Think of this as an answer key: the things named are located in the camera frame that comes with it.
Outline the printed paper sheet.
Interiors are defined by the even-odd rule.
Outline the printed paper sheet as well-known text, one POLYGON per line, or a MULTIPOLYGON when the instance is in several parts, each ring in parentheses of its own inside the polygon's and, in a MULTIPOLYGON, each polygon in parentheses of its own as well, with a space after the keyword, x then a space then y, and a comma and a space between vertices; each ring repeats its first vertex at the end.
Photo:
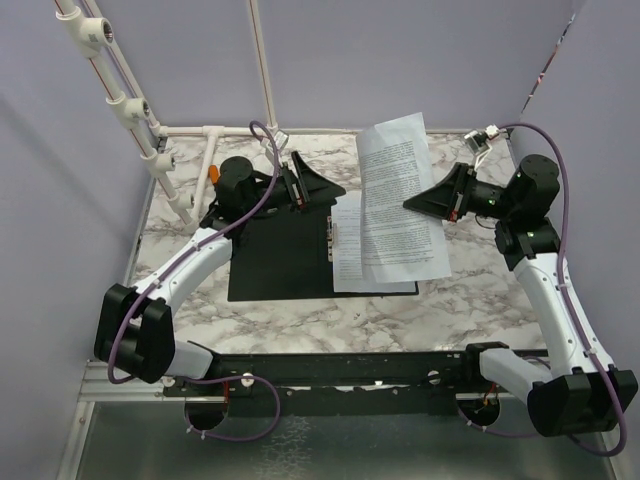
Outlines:
POLYGON ((331 208, 333 289, 347 296, 415 295, 415 282, 377 283, 365 280, 361 264, 361 192, 347 192, 331 208))
POLYGON ((443 223, 403 206, 435 185, 423 115, 378 123, 356 135, 361 179, 361 265, 376 283, 447 278, 443 223))

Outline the grey black file folder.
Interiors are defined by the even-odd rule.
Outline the grey black file folder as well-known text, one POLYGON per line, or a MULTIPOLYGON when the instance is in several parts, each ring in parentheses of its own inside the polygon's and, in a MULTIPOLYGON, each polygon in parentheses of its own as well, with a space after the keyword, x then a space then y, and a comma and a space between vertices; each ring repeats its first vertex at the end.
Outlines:
POLYGON ((329 217, 323 205, 306 213, 288 209, 245 225, 230 261, 227 300, 230 302, 307 300, 375 296, 413 296, 418 284, 393 287, 350 287, 338 292, 329 259, 329 217))

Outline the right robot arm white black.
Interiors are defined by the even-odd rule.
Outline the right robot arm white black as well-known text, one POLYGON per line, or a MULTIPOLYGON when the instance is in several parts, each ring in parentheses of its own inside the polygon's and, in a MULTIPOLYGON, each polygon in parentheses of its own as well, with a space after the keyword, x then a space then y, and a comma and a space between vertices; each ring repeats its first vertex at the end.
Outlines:
POLYGON ((495 383, 527 407, 545 436, 606 432, 618 424, 638 391, 630 370, 620 370, 600 347, 577 295, 561 239, 547 217, 560 190, 558 165, 525 157, 504 187, 477 178, 457 162, 443 180, 404 201, 404 208, 450 222, 467 213, 495 219, 495 243, 525 290, 545 341, 550 366, 538 367, 500 342, 470 344, 459 367, 461 383, 481 391, 495 383))

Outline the metal folder clip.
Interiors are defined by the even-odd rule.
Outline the metal folder clip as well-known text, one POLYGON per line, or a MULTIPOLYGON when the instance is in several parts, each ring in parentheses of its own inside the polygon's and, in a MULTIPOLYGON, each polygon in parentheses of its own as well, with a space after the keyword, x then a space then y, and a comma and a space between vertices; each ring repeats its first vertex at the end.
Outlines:
POLYGON ((334 244, 336 240, 337 227, 333 222, 333 218, 331 216, 327 217, 327 225, 326 225, 326 243, 327 243, 327 260, 329 263, 333 262, 333 250, 334 244))

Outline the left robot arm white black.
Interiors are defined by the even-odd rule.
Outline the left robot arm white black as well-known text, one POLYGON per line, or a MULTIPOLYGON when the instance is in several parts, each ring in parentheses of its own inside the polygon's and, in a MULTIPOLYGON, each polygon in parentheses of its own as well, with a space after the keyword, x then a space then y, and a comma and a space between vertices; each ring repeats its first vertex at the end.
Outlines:
POLYGON ((132 286, 115 284, 101 306, 94 354, 107 365, 110 382, 152 384, 183 377, 206 395, 220 385, 214 351, 176 340, 173 316, 218 268, 232 260, 247 226, 284 213, 320 211, 345 195, 343 187, 314 171, 293 152, 272 174, 243 156, 224 160, 212 176, 215 199, 191 239, 162 267, 132 286))

